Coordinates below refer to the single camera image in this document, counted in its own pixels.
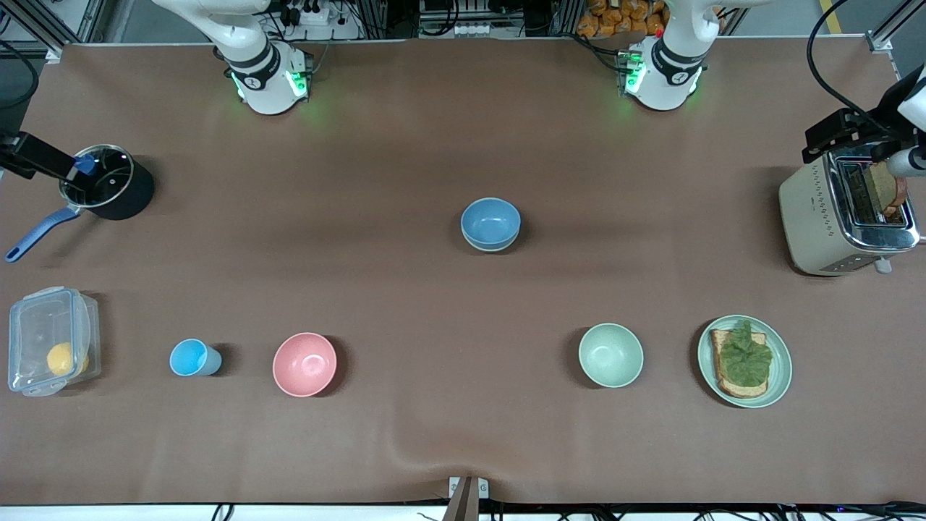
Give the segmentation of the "orange snack bag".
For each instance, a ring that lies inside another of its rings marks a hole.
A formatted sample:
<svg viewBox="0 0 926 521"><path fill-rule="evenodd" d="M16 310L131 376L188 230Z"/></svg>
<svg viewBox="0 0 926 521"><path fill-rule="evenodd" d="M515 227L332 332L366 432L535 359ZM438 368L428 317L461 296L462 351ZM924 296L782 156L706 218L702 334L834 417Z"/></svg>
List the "orange snack bag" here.
<svg viewBox="0 0 926 521"><path fill-rule="evenodd" d="M576 33L585 38L642 32L661 36L671 17L664 0L585 0Z"/></svg>

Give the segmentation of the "white power strip with plugs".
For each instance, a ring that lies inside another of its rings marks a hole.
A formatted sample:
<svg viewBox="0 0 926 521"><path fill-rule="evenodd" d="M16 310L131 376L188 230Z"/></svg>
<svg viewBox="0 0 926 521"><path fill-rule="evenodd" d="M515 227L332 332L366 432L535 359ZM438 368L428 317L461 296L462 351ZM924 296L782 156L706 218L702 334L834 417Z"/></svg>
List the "white power strip with plugs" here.
<svg viewBox="0 0 926 521"><path fill-rule="evenodd" d="M331 18L328 0L274 0L280 9L280 23L284 27L328 26Z"/></svg>

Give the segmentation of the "green lettuce leaf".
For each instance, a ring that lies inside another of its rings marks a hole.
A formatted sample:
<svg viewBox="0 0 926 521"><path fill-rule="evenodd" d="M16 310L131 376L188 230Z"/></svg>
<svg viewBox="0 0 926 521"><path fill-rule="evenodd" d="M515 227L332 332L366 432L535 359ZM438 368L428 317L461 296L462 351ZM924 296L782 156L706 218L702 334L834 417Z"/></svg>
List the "green lettuce leaf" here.
<svg viewBox="0 0 926 521"><path fill-rule="evenodd" d="M760 388L768 381L773 353L750 320L741 320L731 330L717 329L712 336L721 381L739 388Z"/></svg>

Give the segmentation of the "pink bowl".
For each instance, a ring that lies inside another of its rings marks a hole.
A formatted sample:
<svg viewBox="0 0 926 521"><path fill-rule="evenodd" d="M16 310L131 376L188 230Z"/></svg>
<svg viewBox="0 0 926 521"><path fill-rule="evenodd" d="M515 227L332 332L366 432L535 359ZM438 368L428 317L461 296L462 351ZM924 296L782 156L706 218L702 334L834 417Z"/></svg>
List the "pink bowl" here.
<svg viewBox="0 0 926 521"><path fill-rule="evenodd" d="M333 381L337 355L332 343L321 334L294 334L278 347L272 363L273 379L285 394L310 398Z"/></svg>

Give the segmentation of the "yellow lemon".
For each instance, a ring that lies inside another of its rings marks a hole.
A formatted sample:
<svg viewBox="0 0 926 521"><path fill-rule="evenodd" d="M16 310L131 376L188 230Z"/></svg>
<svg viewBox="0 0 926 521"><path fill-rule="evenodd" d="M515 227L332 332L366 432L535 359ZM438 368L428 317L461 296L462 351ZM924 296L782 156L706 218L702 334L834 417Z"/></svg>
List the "yellow lemon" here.
<svg viewBox="0 0 926 521"><path fill-rule="evenodd" d="M56 377L75 377L82 375L89 366L87 355L75 357L72 350L72 343L58 343L46 354L46 365Z"/></svg>

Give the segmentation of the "brown table cloth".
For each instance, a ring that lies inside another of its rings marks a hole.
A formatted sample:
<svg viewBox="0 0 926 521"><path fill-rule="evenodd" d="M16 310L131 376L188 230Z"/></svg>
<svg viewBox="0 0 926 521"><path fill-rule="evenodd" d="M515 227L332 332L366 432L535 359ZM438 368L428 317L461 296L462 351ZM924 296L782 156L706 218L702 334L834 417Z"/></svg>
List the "brown table cloth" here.
<svg viewBox="0 0 926 521"><path fill-rule="evenodd" d="M824 279L791 269L778 187L836 109L806 40L718 41L679 109L641 109L570 41L333 44L310 102L262 117L207 46L73 46L23 129L115 144L158 181L3 254L61 207L0 180L0 504L430 500L475 475L505 502L926 502L926 250ZM477 199L522 215L477 251ZM101 373L9 388L9 316L49 287L97 301ZM718 398L705 327L748 315L793 376ZM595 324L638 337L625 388L583 373ZM337 369L294 398L272 363L321 334ZM174 347L222 356L176 376Z"/></svg>

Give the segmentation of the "toasted bread slice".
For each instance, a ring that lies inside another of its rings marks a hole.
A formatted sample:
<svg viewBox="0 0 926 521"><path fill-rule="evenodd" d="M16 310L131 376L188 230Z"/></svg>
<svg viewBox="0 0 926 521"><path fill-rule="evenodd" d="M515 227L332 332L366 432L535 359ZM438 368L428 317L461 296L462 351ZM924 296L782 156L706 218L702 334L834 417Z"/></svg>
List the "toasted bread slice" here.
<svg viewBox="0 0 926 521"><path fill-rule="evenodd" d="M730 397L734 397L738 399L751 399L751 398L757 398L757 397L764 395L764 393L768 391L768 381L764 383L762 386L760 386L760 388L739 388L738 386L731 385L724 381L721 381L720 376L718 375L718 371L717 369L715 369L715 345L714 345L713 336L712 336L712 333L715 330L717 329L712 329L709 332L709 339L710 339L712 350L713 350L713 367L715 370L715 378L717 378L717 382L718 382L718 388L720 388L720 390L724 394L727 394Z"/></svg>

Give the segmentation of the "glass lid blue knob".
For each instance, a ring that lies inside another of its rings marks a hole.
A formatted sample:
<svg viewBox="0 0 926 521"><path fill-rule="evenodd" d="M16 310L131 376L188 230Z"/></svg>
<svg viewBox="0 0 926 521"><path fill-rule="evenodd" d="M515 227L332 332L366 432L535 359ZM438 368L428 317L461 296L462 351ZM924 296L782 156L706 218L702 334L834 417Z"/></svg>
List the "glass lid blue knob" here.
<svg viewBox="0 0 926 521"><path fill-rule="evenodd" d="M128 187L135 161L123 148L100 144L83 149L75 157L76 177L60 181L59 192L70 204L83 208L105 205Z"/></svg>

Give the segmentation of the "green plate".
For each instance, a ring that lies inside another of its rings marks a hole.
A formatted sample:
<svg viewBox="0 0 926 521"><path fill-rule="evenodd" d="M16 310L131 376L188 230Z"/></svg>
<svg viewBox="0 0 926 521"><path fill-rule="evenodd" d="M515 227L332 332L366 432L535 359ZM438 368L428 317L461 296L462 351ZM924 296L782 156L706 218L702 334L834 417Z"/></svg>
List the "green plate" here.
<svg viewBox="0 0 926 521"><path fill-rule="evenodd" d="M713 350L709 339L709 332L712 329L734 329L741 320L750 320L752 329L755 333L762 333L766 336L766 344L773 352L773 365L770 370L770 380L768 380L768 391L764 395L751 399L738 399L724 394L718 388L717 378L713 367ZM784 340L780 334L767 325L767 323L748 315L728 315L715 319L705 327L697 341L697 364L704 382L709 389L720 399L728 404L745 408L760 409L771 406L783 398L791 385L793 376L793 366L791 366L791 355Z"/></svg>

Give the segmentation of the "blue bowl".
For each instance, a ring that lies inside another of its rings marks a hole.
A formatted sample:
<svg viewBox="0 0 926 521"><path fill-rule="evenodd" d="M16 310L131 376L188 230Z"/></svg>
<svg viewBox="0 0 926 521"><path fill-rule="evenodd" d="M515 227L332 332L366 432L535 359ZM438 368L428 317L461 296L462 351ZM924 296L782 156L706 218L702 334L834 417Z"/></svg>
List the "blue bowl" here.
<svg viewBox="0 0 926 521"><path fill-rule="evenodd" d="M477 199L462 211L460 228L477 241L500 242L522 230L522 215L505 199Z"/></svg>

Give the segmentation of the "beige chrome toaster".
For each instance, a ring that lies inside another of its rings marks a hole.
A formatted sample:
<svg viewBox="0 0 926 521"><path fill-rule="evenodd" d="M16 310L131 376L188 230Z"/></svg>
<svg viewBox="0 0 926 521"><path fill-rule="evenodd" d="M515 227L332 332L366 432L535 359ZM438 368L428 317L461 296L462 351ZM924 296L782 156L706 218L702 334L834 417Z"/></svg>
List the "beige chrome toaster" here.
<svg viewBox="0 0 926 521"><path fill-rule="evenodd" d="M890 259L926 240L906 183L896 182L887 207L878 198L871 167L896 144L837 146L794 172L778 189L791 262L810 276L847 276L873 265L881 274Z"/></svg>

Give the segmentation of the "metal table edge bracket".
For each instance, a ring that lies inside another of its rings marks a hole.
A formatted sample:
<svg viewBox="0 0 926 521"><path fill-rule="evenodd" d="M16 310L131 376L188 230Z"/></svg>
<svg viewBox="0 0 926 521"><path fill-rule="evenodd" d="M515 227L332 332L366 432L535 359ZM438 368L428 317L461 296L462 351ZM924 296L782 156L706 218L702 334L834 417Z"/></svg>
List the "metal table edge bracket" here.
<svg viewBox="0 0 926 521"><path fill-rule="evenodd" d="M449 505L442 521L479 521L480 500L488 498L489 482L485 478L452 478Z"/></svg>

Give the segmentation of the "light blue cup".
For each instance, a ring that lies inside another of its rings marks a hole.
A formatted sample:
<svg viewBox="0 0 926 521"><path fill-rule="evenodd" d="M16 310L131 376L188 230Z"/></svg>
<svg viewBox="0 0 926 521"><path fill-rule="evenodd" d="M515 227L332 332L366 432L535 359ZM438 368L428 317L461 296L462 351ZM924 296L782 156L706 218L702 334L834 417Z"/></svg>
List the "light blue cup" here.
<svg viewBox="0 0 926 521"><path fill-rule="evenodd" d="M185 339L169 356L169 367L176 376L212 376L221 369L222 356L199 339Z"/></svg>

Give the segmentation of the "green bowl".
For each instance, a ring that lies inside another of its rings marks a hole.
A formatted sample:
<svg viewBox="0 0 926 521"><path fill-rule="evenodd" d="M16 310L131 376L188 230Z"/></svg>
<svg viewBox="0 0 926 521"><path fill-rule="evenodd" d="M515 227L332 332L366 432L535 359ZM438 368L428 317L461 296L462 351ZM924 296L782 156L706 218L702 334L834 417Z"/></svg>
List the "green bowl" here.
<svg viewBox="0 0 926 521"><path fill-rule="evenodd" d="M602 388L625 388L644 368L642 343L621 324L599 323L579 341L578 360L583 373Z"/></svg>
<svg viewBox="0 0 926 521"><path fill-rule="evenodd" d="M467 242L467 244L470 245L470 247L475 248L477 251L487 252L487 253L495 253L495 252L506 250L507 248L511 247L515 243L516 240L518 240L518 236L519 236L519 232L516 232L510 235L510 237L507 237L506 240L502 240L500 242L489 243L489 242L477 241L475 238L468 235L465 229L463 229L461 233L463 235L464 240Z"/></svg>

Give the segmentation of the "brown toast slice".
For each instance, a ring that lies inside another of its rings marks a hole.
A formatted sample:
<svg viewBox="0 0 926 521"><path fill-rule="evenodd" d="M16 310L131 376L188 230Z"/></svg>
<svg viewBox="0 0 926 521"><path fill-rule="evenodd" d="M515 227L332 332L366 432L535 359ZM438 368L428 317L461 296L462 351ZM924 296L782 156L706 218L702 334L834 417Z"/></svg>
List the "brown toast slice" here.
<svg viewBox="0 0 926 521"><path fill-rule="evenodd" d="M906 179L891 174L885 161L870 165L867 169L867 180L870 181L869 191L872 205L884 217L892 217L906 202Z"/></svg>

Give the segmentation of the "clear plastic food container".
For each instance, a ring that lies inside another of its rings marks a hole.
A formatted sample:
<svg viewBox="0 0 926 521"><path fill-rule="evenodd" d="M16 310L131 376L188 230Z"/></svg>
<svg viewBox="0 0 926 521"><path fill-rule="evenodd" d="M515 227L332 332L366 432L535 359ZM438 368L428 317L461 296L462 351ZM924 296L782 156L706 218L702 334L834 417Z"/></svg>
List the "clear plastic food container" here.
<svg viewBox="0 0 926 521"><path fill-rule="evenodd" d="M74 356L87 355L86 372L53 376L46 354L58 343L72 343ZM49 287L23 297L9 316L9 388L27 398L47 397L101 373L97 301L73 288Z"/></svg>

